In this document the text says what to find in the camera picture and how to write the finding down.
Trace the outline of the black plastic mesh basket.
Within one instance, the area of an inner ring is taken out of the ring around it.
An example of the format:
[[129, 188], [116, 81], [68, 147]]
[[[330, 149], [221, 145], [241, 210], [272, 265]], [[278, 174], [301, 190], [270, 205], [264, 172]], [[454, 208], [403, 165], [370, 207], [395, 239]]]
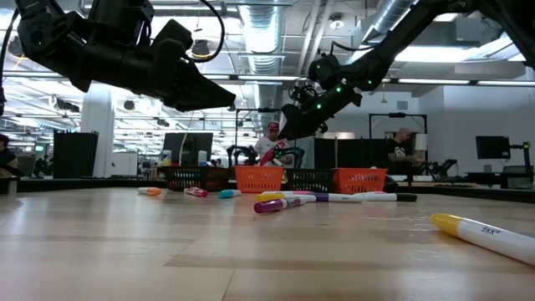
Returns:
[[293, 191], [329, 192], [334, 172], [329, 169], [288, 169], [287, 188]]
[[210, 166], [162, 166], [162, 172], [169, 190], [183, 191], [186, 188], [197, 187], [205, 191], [225, 190], [229, 181], [229, 170]]

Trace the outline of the yellow cap white marker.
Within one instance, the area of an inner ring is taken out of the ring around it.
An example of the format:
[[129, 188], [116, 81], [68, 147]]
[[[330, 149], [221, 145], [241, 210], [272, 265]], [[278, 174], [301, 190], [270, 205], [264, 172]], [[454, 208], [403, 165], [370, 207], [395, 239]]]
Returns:
[[266, 202], [277, 199], [284, 199], [287, 197], [295, 196], [292, 192], [276, 192], [276, 193], [263, 193], [256, 196], [256, 202]]
[[533, 237], [445, 213], [434, 213], [430, 220], [434, 226], [448, 235], [535, 267]]

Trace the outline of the black stand frame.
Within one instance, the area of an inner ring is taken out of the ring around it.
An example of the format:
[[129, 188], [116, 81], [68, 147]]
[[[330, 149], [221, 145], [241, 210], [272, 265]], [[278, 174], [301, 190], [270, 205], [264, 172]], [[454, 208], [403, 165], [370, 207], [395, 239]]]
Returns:
[[268, 135], [268, 124], [281, 115], [280, 109], [256, 108], [236, 109], [233, 145], [254, 146]]
[[402, 112], [396, 112], [396, 113], [370, 113], [368, 114], [368, 135], [369, 139], [373, 140], [373, 118], [377, 117], [388, 117], [388, 118], [395, 118], [395, 119], [401, 119], [401, 118], [407, 118], [410, 117], [413, 121], [415, 117], [420, 117], [423, 119], [423, 125], [420, 125], [420, 127], [423, 129], [424, 134], [428, 134], [428, 118], [427, 115], [423, 114], [406, 114]]

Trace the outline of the black partition panel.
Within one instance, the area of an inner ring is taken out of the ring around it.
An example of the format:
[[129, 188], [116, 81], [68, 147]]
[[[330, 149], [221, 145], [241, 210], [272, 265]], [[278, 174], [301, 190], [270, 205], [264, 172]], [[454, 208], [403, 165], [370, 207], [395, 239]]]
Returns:
[[94, 173], [99, 133], [53, 133], [53, 178], [81, 179]]
[[314, 141], [314, 166], [319, 169], [377, 168], [387, 167], [386, 139], [335, 140], [316, 139]]

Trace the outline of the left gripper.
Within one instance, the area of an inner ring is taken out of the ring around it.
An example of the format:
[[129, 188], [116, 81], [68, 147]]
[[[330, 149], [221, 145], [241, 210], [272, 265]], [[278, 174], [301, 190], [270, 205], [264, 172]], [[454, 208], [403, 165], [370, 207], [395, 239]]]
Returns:
[[121, 43], [110, 30], [94, 33], [82, 47], [69, 79], [83, 91], [98, 81], [161, 99], [181, 112], [232, 106], [234, 93], [182, 59], [190, 46], [191, 32], [175, 20], [167, 22], [150, 45]]

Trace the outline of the person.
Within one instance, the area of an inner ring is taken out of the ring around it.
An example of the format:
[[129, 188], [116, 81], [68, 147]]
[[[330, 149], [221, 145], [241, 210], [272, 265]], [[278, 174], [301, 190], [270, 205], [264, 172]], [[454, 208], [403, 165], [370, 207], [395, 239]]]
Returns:
[[425, 160], [421, 150], [413, 152], [409, 148], [411, 132], [407, 128], [399, 128], [394, 138], [387, 141], [386, 160], [390, 175], [414, 175]]
[[0, 178], [8, 178], [13, 174], [2, 166], [18, 167], [18, 158], [8, 149], [9, 138], [6, 135], [0, 134]]
[[265, 159], [266, 154], [268, 154], [275, 146], [278, 146], [281, 149], [289, 147], [287, 140], [278, 139], [278, 133], [279, 123], [277, 121], [270, 121], [267, 125], [267, 135], [260, 139], [254, 146], [254, 151], [259, 155], [260, 158], [260, 166], [276, 165], [276, 163], [273, 163], [271, 160]]

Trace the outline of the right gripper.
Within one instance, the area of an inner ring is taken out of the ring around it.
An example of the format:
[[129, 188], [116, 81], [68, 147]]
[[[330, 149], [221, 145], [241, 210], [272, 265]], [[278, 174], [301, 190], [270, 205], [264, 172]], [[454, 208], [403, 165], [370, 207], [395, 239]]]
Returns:
[[284, 105], [281, 111], [286, 123], [280, 130], [280, 139], [296, 140], [314, 135], [325, 123], [345, 108], [353, 104], [361, 106], [362, 94], [346, 85], [337, 85], [321, 95], [313, 96], [300, 109], [296, 105]]

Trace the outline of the black cap white marker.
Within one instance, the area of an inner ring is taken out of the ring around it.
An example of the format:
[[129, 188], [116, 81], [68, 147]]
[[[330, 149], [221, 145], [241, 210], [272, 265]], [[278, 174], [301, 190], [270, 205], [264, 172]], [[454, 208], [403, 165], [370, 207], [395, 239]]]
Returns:
[[406, 193], [368, 193], [363, 198], [366, 202], [416, 202], [418, 196]]

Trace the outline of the purple cap white marker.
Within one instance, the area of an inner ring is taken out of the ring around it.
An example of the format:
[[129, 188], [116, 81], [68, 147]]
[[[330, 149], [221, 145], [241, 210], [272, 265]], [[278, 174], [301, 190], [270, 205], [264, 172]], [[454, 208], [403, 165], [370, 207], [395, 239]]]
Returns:
[[364, 201], [364, 198], [362, 196], [337, 193], [314, 193], [314, 197], [317, 202], [361, 203]]

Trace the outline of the dark desk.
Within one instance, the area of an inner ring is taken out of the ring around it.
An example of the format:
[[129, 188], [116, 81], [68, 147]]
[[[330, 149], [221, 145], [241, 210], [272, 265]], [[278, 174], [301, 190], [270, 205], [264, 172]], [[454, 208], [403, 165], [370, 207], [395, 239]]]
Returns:
[[535, 189], [535, 172], [526, 172], [525, 166], [504, 166], [501, 172], [467, 172], [469, 182], [482, 186], [500, 186], [502, 189]]

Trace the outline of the black monitor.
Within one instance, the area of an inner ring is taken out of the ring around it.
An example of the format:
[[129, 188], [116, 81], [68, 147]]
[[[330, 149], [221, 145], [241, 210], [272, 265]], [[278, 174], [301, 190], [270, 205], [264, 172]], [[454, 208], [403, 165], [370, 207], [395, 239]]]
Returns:
[[511, 147], [507, 136], [477, 136], [476, 155], [480, 160], [510, 159]]
[[172, 165], [197, 166], [198, 151], [206, 151], [211, 160], [212, 133], [166, 133], [163, 150], [172, 151]]

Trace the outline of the orange plastic mesh basket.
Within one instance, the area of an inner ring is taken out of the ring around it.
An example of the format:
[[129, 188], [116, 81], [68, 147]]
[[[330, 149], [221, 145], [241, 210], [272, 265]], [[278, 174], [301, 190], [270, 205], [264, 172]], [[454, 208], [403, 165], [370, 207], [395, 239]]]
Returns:
[[282, 186], [283, 167], [235, 166], [237, 189], [242, 193], [278, 191]]
[[383, 191], [387, 169], [336, 168], [333, 191], [342, 194]]

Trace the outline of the silver ventilation duct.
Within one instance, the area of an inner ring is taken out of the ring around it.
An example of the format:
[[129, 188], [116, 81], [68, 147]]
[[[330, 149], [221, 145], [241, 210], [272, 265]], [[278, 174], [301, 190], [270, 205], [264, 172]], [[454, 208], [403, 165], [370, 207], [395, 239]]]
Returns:
[[243, 21], [243, 37], [250, 70], [253, 74], [278, 74], [281, 59], [281, 18], [283, 9], [277, 6], [246, 5], [239, 8]]

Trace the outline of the plum cap long marker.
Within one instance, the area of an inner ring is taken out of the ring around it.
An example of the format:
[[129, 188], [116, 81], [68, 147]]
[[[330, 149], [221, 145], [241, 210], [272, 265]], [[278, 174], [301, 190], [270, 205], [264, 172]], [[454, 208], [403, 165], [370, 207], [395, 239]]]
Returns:
[[257, 202], [253, 206], [253, 210], [257, 214], [264, 214], [269, 212], [280, 211], [290, 207], [299, 207], [309, 202], [315, 202], [315, 196], [292, 196], [280, 199], [273, 199], [269, 201]]

